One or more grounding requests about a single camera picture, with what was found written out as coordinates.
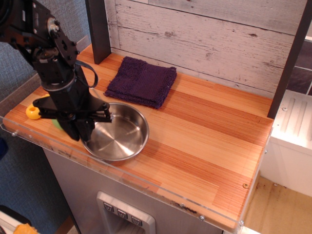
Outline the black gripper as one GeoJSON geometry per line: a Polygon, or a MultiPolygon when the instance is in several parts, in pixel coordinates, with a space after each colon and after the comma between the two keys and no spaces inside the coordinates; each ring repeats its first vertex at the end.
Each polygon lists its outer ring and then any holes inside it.
{"type": "Polygon", "coordinates": [[[33,105],[43,118],[58,118],[67,135],[75,140],[89,141],[96,122],[111,122],[109,103],[94,97],[89,87],[79,80],[63,84],[41,83],[48,97],[38,98],[33,105]]]}

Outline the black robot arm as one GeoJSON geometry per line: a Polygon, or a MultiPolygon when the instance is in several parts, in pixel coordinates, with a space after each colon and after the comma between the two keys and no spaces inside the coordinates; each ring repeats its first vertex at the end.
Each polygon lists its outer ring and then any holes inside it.
{"type": "Polygon", "coordinates": [[[47,97],[34,100],[42,118],[56,119],[74,140],[89,141],[96,122],[111,122],[109,103],[90,94],[76,44],[51,12],[35,0],[0,3],[0,40],[37,71],[47,97]]]}

